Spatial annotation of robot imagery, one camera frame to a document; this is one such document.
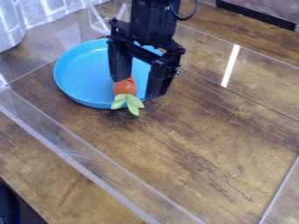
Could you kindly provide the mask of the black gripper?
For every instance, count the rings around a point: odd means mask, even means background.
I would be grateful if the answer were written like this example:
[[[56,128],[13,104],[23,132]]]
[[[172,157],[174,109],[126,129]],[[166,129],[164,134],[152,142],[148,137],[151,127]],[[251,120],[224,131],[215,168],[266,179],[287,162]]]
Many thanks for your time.
[[[130,21],[110,20],[108,67],[114,82],[131,76],[132,58],[151,65],[146,87],[146,99],[167,93],[174,76],[180,72],[180,59],[184,48],[174,41],[176,22],[184,20],[179,15],[182,0],[132,0]],[[143,46],[163,48],[166,54],[156,55]]]

